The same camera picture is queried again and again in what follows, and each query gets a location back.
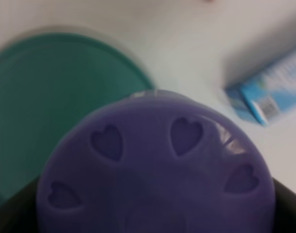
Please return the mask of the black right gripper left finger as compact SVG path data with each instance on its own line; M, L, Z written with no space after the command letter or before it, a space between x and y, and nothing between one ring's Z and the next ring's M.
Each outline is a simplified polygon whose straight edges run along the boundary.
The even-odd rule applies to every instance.
M39 177L0 206L0 233L37 233L36 191Z

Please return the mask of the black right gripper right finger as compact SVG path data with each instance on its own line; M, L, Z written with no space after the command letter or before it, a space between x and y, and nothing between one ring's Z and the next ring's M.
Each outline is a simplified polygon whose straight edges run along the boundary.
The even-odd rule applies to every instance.
M296 233L296 193L275 178L276 210L273 233Z

